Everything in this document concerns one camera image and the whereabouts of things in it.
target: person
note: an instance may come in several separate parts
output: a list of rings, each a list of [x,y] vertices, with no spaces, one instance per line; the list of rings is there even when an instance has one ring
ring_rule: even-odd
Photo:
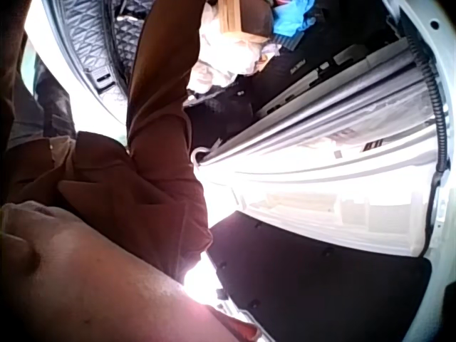
[[[8,318],[45,341],[257,340],[255,326],[194,302],[179,285],[212,241],[182,109],[204,0],[154,3],[130,80],[127,149],[86,132],[11,143],[21,130],[16,67],[29,2],[6,1],[1,10]]]

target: brown sleeve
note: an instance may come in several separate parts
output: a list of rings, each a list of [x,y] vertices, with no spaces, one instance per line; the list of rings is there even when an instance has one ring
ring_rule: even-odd
[[[0,8],[0,155],[14,121],[13,88],[31,0],[3,0]]]
[[[154,3],[138,46],[127,118],[130,155],[138,174],[186,208],[180,274],[196,264],[212,241],[203,189],[189,157],[190,121],[182,109],[200,52],[204,3]]]

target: brown jacket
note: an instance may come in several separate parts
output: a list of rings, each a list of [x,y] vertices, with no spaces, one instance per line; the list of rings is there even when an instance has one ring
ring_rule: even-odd
[[[0,43],[2,149],[14,117],[12,84],[21,13],[28,6],[24,0],[7,2],[12,15],[2,19]],[[182,281],[212,241],[203,189],[189,159],[190,122],[182,110],[199,53],[203,6],[204,0],[155,2],[130,82],[129,152],[110,138],[85,132],[59,158],[47,138],[17,146],[2,158],[4,200],[30,199],[68,209]]]

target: black quilted mat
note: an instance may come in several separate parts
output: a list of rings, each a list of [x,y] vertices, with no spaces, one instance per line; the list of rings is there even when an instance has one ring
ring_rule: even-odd
[[[401,341],[428,286],[427,259],[305,238],[240,212],[209,256],[224,290],[275,341]]]

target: black cable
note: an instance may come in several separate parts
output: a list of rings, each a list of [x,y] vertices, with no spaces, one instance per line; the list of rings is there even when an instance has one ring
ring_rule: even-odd
[[[435,128],[437,131],[437,164],[435,166],[435,172],[432,176],[430,198],[426,211],[426,227],[425,227],[425,244],[420,256],[424,256],[425,252],[429,248],[430,238],[432,231],[434,230],[434,224],[432,222],[432,211],[434,207],[434,197],[437,192],[437,188],[440,186],[440,180],[442,179],[443,172],[448,167],[448,151],[447,151],[447,124],[445,122],[445,113],[443,112],[443,101],[440,96],[439,87],[435,80],[435,75],[430,67],[430,59],[428,55],[423,52],[420,47],[420,41],[417,35],[417,31],[413,27],[410,19],[401,11],[400,21],[407,37],[407,42],[410,51],[413,54],[415,63],[423,74],[424,81],[427,86],[429,93],[430,102],[432,105],[432,111],[435,116]]]

